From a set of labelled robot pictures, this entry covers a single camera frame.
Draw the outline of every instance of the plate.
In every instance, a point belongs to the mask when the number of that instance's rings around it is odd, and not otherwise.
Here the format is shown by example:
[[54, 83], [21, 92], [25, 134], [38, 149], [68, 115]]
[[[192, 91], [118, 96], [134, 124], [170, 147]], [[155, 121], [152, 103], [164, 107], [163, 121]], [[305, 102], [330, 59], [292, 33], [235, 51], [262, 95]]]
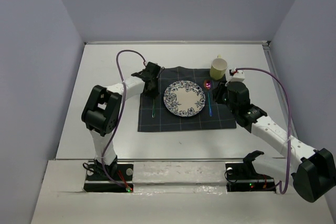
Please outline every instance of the plate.
[[204, 108], [205, 94], [195, 82], [175, 81], [164, 91], [163, 102], [174, 115], [186, 118]]

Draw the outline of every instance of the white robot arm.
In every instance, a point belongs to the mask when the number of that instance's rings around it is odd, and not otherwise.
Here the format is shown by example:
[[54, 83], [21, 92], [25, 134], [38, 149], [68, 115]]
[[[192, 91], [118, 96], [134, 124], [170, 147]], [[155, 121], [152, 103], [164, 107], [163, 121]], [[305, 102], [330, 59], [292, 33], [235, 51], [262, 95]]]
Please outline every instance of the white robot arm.
[[110, 175], [116, 171], [117, 155], [113, 149], [113, 143], [109, 145], [112, 131], [116, 127], [119, 110], [122, 100], [143, 93], [145, 96], [155, 98], [159, 95], [158, 77], [161, 67], [152, 62], [146, 64], [146, 68], [138, 73], [132, 74], [125, 80], [126, 97], [124, 85], [118, 83], [106, 88], [101, 86], [93, 87], [89, 99], [82, 113], [82, 121], [85, 122], [90, 131], [96, 150], [94, 163], [99, 168], [102, 163]]
[[[228, 106], [236, 122], [251, 134], [271, 145], [282, 156], [287, 157], [287, 132], [277, 125], [265, 111], [250, 103], [249, 91], [242, 83], [245, 76], [241, 70], [228, 70], [226, 82], [219, 83], [213, 91], [214, 100]], [[336, 168], [332, 154], [316, 150], [297, 138], [290, 136], [289, 185], [309, 202], [316, 201], [336, 185]], [[255, 151], [244, 158], [256, 174], [267, 174], [285, 181], [286, 160], [273, 159]]]

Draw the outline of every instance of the green mug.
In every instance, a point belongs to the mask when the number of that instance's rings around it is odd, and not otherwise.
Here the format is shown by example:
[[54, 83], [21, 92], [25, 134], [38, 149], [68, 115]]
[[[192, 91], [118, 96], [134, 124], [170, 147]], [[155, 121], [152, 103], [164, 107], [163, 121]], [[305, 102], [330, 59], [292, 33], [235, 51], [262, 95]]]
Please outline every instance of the green mug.
[[218, 81], [221, 78], [223, 78], [226, 69], [227, 69], [226, 60], [222, 59], [222, 57], [218, 55], [217, 58], [212, 61], [210, 68], [210, 77], [213, 80]]

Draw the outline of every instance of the white backdrop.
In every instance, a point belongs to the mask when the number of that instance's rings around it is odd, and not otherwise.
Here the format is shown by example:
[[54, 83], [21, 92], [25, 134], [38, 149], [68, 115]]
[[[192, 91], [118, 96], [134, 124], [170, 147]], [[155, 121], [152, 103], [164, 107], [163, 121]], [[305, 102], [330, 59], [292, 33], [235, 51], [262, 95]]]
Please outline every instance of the white backdrop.
[[[336, 156], [336, 0], [296, 0], [271, 43], [302, 141]], [[327, 193], [336, 220], [336, 188]]]
[[0, 0], [0, 223], [28, 224], [83, 50], [61, 0]]
[[84, 41], [271, 40], [294, 0], [62, 0]]

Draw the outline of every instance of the table surface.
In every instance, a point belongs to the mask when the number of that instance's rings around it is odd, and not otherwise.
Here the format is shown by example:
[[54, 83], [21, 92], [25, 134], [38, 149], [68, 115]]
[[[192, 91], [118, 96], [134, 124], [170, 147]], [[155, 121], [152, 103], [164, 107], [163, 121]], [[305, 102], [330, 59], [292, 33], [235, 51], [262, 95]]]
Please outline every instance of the table surface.
[[[93, 86], [103, 87], [120, 82], [116, 54], [132, 49], [147, 61], [172, 68], [209, 68], [211, 61], [222, 55], [229, 67], [254, 67], [269, 70], [262, 45], [221, 44], [152, 44], [152, 45], [86, 45], [76, 84], [62, 132], [57, 159], [94, 158], [91, 135], [81, 121], [81, 114]], [[141, 58], [132, 53], [120, 57], [125, 77], [143, 68]], [[274, 83], [266, 74], [246, 71], [244, 81], [251, 102], [286, 127]], [[237, 126], [234, 130], [140, 133], [138, 128], [139, 96], [127, 100], [123, 118], [113, 140], [118, 158], [242, 158], [260, 150], [280, 157], [271, 146]]]
[[[147, 191], [134, 188], [132, 194], [86, 193], [82, 191], [86, 173], [82, 162], [49, 161], [32, 224], [333, 224], [324, 196], [312, 204], [300, 198], [292, 188], [285, 195], [227, 193], [225, 186], [210, 191], [202, 186], [157, 185], [147, 186]], [[214, 166], [214, 176], [219, 174], [218, 163]]]

